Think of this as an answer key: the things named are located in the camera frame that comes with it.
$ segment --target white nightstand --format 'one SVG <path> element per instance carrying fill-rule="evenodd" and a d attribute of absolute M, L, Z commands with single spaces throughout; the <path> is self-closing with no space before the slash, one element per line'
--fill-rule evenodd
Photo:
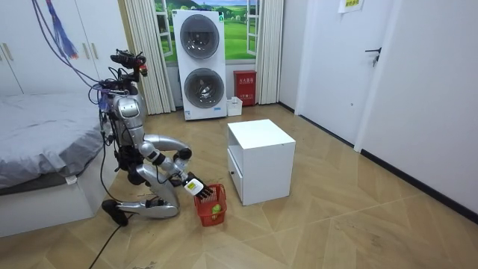
<path fill-rule="evenodd" d="M 288 196 L 296 141 L 270 120 L 228 127 L 229 172 L 242 204 Z"/>

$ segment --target white wardrobe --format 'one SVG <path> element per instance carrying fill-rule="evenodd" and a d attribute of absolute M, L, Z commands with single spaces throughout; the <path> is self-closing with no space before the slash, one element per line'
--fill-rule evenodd
<path fill-rule="evenodd" d="M 0 9 L 0 95 L 87 92 L 87 85 L 43 39 L 31 0 L 1 1 L 7 8 Z M 46 0 L 37 1 L 53 29 Z M 52 0 L 52 4 L 78 51 L 71 64 L 94 79 L 112 78 L 108 67 L 120 65 L 110 55 L 128 48 L 117 0 Z"/>

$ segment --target wooden floor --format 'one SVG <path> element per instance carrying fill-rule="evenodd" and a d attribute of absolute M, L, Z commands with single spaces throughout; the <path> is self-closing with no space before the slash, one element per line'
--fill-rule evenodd
<path fill-rule="evenodd" d="M 227 170 L 226 124 L 267 118 L 297 141 L 291 195 L 243 207 Z M 226 222 L 202 228 L 192 197 L 178 189 L 178 217 L 133 216 L 94 268 L 478 268 L 477 225 L 278 105 L 190 123 L 182 112 L 165 114 L 150 117 L 147 129 L 189 143 L 190 170 L 225 185 Z M 125 176 L 115 180 L 114 195 L 148 197 Z M 116 227 L 100 211 L 0 238 L 0 268 L 88 268 Z"/>

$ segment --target window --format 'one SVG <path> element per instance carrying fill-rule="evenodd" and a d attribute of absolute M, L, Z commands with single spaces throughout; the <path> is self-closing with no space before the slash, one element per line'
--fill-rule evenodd
<path fill-rule="evenodd" d="M 171 13 L 175 9 L 222 12 L 226 60 L 255 59 L 258 0 L 155 0 L 155 5 L 166 62 L 177 61 Z"/>
<path fill-rule="evenodd" d="M 247 0 L 247 53 L 255 56 L 257 28 L 259 26 L 258 0 Z"/>
<path fill-rule="evenodd" d="M 163 48 L 164 59 L 165 61 L 174 61 L 176 57 L 173 55 L 175 54 L 174 49 L 176 48 L 174 48 L 174 43 L 171 40 L 173 27 L 170 26 L 170 16 L 168 16 L 166 0 L 155 0 L 155 6 L 156 16 L 158 18 L 159 39 L 161 41 L 161 47 Z"/>

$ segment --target red basket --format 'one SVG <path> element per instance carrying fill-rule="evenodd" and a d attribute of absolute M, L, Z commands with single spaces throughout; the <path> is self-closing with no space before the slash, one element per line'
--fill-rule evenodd
<path fill-rule="evenodd" d="M 194 205 L 204 227 L 222 223 L 227 210 L 224 186 L 222 184 L 213 184 L 209 185 L 209 188 L 213 191 L 213 194 L 208 198 L 200 199 L 194 197 Z M 221 211 L 213 214 L 212 208 L 217 204 L 221 205 Z"/>

